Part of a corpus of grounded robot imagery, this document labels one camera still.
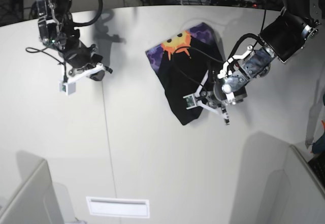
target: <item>sun graphic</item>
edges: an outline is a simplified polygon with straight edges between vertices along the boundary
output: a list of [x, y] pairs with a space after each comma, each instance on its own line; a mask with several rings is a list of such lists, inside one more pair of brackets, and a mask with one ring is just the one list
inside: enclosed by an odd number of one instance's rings
[[[175, 52], [175, 50], [182, 46], [190, 46], [191, 43], [191, 34], [189, 31], [184, 31], [177, 36], [173, 37], [172, 39], [169, 39], [161, 44], [161, 47], [164, 49], [164, 51], [168, 52], [168, 58], [171, 60], [171, 55]], [[185, 52], [188, 56], [189, 52], [187, 48], [179, 49], [176, 51], [176, 53]]]

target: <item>black cloth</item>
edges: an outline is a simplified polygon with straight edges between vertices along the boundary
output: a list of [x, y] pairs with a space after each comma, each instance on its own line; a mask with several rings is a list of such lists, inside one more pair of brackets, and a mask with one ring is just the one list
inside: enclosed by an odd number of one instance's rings
[[[218, 60], [222, 60], [215, 41], [211, 45], [208, 45], [192, 37], [190, 46], [195, 47]], [[199, 84], [192, 82], [181, 74], [173, 65], [173, 62], [175, 62], [176, 66], [187, 76], [199, 83], [201, 83], [206, 71], [208, 70], [208, 64], [215, 67], [217, 71], [222, 68], [222, 63], [217, 63], [196, 50], [188, 49], [188, 52], [190, 56], [185, 52], [180, 52], [172, 55], [174, 56], [174, 60], [169, 60], [168, 53], [165, 51], [162, 55], [162, 62], [157, 73], [158, 78], [165, 89], [165, 95], [171, 110], [182, 125], [186, 125], [189, 122], [198, 119], [203, 108], [196, 107], [190, 110], [186, 109], [187, 103], [183, 97], [195, 93]], [[212, 84], [209, 82], [204, 86], [206, 89], [212, 88]]]

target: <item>white table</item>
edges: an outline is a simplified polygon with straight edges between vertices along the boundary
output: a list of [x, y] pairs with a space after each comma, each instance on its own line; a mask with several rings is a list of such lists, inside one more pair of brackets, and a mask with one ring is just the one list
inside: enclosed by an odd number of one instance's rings
[[[266, 25], [278, 15], [268, 12]], [[90, 45], [95, 39], [114, 73], [103, 86], [80, 81], [68, 98], [57, 92], [56, 63], [24, 51], [40, 47], [36, 22], [0, 28], [0, 37], [10, 34], [0, 47], [0, 91], [6, 98], [0, 102], [1, 147], [45, 157], [76, 216], [89, 223], [254, 223], [267, 179], [283, 168], [288, 144], [305, 142], [317, 80], [325, 87], [322, 27], [304, 52], [286, 65], [274, 61], [266, 78], [247, 86], [244, 103], [229, 107], [231, 125], [204, 111], [182, 126], [145, 50], [203, 21], [215, 29], [228, 56], [240, 36], [258, 34], [263, 11], [141, 7], [102, 17], [95, 28], [81, 29], [81, 40]], [[316, 128], [318, 136], [322, 131]], [[151, 218], [90, 216], [85, 196], [149, 199]]]

